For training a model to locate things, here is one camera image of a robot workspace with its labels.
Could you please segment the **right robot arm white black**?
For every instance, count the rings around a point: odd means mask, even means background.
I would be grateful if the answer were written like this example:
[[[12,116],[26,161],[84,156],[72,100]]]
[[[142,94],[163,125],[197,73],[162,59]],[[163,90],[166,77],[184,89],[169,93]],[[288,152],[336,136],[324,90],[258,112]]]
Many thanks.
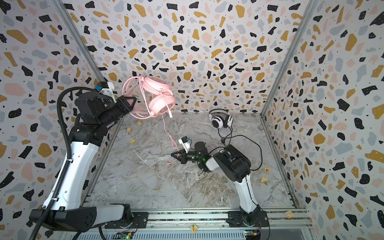
[[[230,227],[253,227],[260,224],[262,219],[267,218],[253,193],[251,162],[231,144],[223,148],[219,147],[219,151],[212,155],[204,142],[197,142],[194,149],[173,152],[171,157],[182,165],[187,162],[197,163],[199,169],[205,173],[221,169],[226,177],[235,184],[240,199],[240,210],[228,213]]]

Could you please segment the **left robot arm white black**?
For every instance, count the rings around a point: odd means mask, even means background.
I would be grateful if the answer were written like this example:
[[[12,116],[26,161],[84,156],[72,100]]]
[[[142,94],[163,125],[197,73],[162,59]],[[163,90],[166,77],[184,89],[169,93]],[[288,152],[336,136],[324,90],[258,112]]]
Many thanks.
[[[129,205],[83,207],[82,191],[87,172],[109,129],[129,114],[135,97],[113,97],[87,89],[75,100],[79,110],[75,125],[67,133],[62,113],[59,124],[67,148],[66,159],[56,183],[42,209],[34,209],[30,221],[35,223],[30,239],[34,240],[41,227],[53,231],[85,233],[91,228],[110,222],[130,225],[133,215]]]

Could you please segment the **pink headphones with cable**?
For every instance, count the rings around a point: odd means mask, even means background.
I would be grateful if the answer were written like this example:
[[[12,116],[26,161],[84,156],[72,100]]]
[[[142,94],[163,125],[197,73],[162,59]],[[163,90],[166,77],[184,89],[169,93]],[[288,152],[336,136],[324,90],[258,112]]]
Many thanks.
[[[144,100],[145,108],[135,106],[131,115],[139,120],[146,120],[168,114],[173,118],[171,109],[176,105],[176,99],[171,91],[171,85],[165,80],[154,76],[141,75],[126,80],[122,88],[125,97],[132,97],[135,89],[139,89]]]

